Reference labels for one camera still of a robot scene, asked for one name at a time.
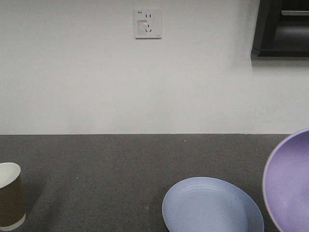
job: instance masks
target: cup rim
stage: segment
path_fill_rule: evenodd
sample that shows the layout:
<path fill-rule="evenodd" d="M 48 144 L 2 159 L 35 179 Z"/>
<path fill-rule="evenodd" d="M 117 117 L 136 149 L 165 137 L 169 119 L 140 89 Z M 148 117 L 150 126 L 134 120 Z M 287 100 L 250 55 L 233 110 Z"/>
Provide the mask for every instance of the cup rim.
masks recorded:
<path fill-rule="evenodd" d="M 5 163 L 0 163 L 0 168 L 1 166 L 12 166 L 14 170 L 12 171 L 11 175 L 7 179 L 5 179 L 2 183 L 0 182 L 0 189 L 14 182 L 19 177 L 20 172 L 21 172 L 21 168 L 17 163 L 5 162 Z"/>

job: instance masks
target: plate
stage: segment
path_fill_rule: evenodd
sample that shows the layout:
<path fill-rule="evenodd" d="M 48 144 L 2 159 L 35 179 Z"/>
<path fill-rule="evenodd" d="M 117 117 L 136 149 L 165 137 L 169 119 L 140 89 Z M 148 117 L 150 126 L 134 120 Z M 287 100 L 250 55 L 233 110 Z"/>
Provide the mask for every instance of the plate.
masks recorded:
<path fill-rule="evenodd" d="M 263 232 L 255 202 L 241 189 L 211 177 L 193 177 L 166 193 L 162 214 L 170 232 Z"/>

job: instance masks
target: plastic bowl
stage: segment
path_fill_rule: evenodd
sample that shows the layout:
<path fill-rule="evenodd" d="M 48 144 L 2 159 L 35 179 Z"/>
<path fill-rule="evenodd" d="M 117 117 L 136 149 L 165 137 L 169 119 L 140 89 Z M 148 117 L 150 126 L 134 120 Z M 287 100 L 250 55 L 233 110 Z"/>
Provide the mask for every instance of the plastic bowl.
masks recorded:
<path fill-rule="evenodd" d="M 263 196 L 281 232 L 309 232 L 309 129 L 290 135 L 272 151 Z"/>

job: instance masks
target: dark countertop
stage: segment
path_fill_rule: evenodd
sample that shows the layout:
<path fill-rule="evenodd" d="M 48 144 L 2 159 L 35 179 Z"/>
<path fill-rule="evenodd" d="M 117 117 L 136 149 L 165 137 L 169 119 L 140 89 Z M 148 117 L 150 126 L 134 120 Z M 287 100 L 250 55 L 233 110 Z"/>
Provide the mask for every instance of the dark countertop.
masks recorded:
<path fill-rule="evenodd" d="M 22 168 L 27 219 L 16 232 L 167 232 L 161 206 L 186 178 L 228 181 L 277 232 L 262 176 L 284 134 L 1 135 L 0 162 Z"/>

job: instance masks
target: wall socket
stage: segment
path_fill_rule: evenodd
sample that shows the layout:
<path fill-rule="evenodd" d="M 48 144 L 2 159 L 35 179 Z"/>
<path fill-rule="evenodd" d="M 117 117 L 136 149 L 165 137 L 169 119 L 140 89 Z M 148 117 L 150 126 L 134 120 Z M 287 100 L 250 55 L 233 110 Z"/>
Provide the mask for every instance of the wall socket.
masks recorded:
<path fill-rule="evenodd" d="M 135 38 L 162 38 L 162 10 L 134 10 Z"/>

